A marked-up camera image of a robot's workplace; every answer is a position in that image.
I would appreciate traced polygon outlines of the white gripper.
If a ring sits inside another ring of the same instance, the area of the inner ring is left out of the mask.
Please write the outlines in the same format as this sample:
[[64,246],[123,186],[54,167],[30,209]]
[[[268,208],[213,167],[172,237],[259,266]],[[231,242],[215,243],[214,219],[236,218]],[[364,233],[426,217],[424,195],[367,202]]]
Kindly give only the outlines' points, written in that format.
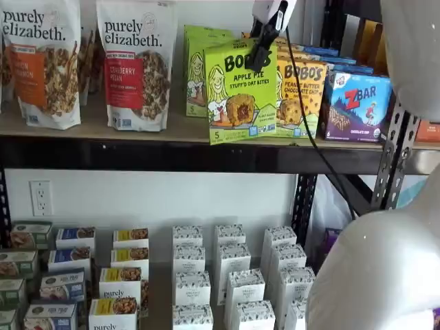
[[259,72],[269,56],[271,44],[279,31],[285,31],[296,7],[297,0],[255,1],[252,7],[254,22],[250,38],[254,46],[250,52],[248,68]]

